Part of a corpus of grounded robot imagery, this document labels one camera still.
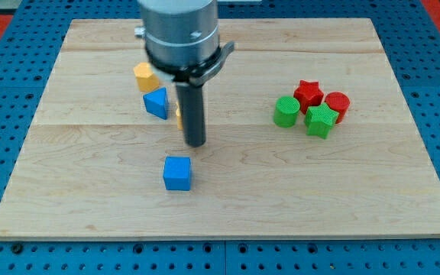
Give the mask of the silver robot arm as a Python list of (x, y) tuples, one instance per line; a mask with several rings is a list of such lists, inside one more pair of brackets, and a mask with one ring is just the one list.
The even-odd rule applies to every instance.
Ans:
[(216, 0), (139, 0), (138, 5), (154, 65), (197, 66), (218, 55)]

